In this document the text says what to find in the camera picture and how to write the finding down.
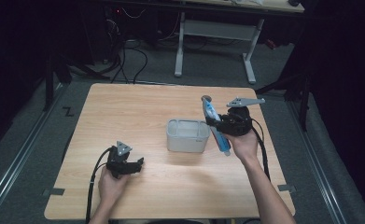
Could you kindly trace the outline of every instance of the wooden table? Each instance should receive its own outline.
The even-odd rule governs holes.
[[[246,171],[234,153],[226,157],[211,135],[204,153],[167,150],[169,119],[204,119],[202,95],[210,95],[219,114],[236,96],[256,98],[248,88],[92,85],[46,207],[48,219],[84,219],[92,170],[99,156],[119,140],[133,148],[129,161],[141,157],[141,173],[132,175],[111,217],[225,218],[258,217]],[[285,185],[272,139],[259,105],[249,107],[264,130],[272,183]],[[99,203],[95,180],[92,212]],[[287,191],[279,192],[295,209]]]

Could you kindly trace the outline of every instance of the white desk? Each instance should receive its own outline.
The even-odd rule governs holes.
[[[261,10],[277,10],[290,13],[304,12],[304,8],[302,7],[302,5],[293,7],[289,5],[286,0],[282,1],[264,0],[262,6],[249,0],[235,1],[237,5],[234,5],[232,1],[224,1],[224,0],[186,0],[183,1],[182,4],[185,4],[186,2],[214,4],[225,7],[249,7]],[[258,42],[258,38],[260,36],[260,31],[263,23],[264,23],[263,19],[259,20],[256,26],[246,26],[246,25],[237,25],[230,23],[210,22],[210,21],[186,20],[185,13],[182,12],[180,20],[180,28],[179,28],[179,44],[175,61],[175,76],[176,77],[182,76],[183,56],[184,56],[183,54],[184,35],[201,35],[209,37],[250,41],[250,45],[246,50],[246,53],[243,54],[243,62],[246,68],[246,75],[248,77],[248,82],[250,84],[255,84],[256,79],[250,60],[254,52],[254,48]]]

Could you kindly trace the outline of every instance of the gray carpet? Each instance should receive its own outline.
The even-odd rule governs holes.
[[[131,42],[129,45],[137,46],[137,42]],[[185,51],[183,76],[174,77],[176,46],[159,45],[153,48],[141,43],[137,49],[146,53],[148,61],[137,80],[177,85],[258,89],[277,80],[288,55],[293,50],[293,46],[271,50],[258,45],[252,58],[258,83],[251,86],[247,83],[245,68],[239,54],[228,52],[227,48],[225,52],[219,51],[219,46],[193,49],[197,48],[197,45],[200,43],[187,45],[190,49]],[[133,79],[144,63],[145,57],[140,52],[126,49],[124,72],[128,79]],[[104,67],[106,65],[97,64],[93,68],[101,70]],[[124,81],[123,75],[119,74],[117,82]],[[72,83],[66,87],[49,115],[43,131],[37,137],[31,155],[1,203],[0,223],[83,223],[83,220],[46,220],[43,214],[49,196],[43,193],[45,189],[51,189],[55,182],[65,146],[75,129],[88,90],[91,84],[96,82],[102,81],[74,75]],[[42,84],[31,101],[13,120],[13,125],[0,143],[0,181],[42,113],[44,92]],[[296,207],[295,218],[298,223],[332,223],[330,211],[309,164],[299,128],[294,124],[295,118],[291,115],[281,93],[281,91],[271,91],[261,95],[260,97],[266,99],[261,108],[287,183],[296,189],[291,193]],[[66,106],[73,109],[73,117],[65,115]],[[307,127],[307,133],[334,189],[346,222],[365,223],[365,204],[329,140],[312,98]],[[244,219],[237,219],[237,223],[243,222]]]

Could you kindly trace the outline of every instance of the forearm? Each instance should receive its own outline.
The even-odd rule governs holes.
[[[262,223],[295,223],[289,209],[263,172],[259,160],[243,160]]]
[[[113,203],[100,202],[90,220],[90,224],[106,224],[112,212]]]

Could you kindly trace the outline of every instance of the plastic box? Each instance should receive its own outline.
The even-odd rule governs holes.
[[[170,119],[167,124],[167,148],[179,152],[203,152],[210,130],[202,120]]]

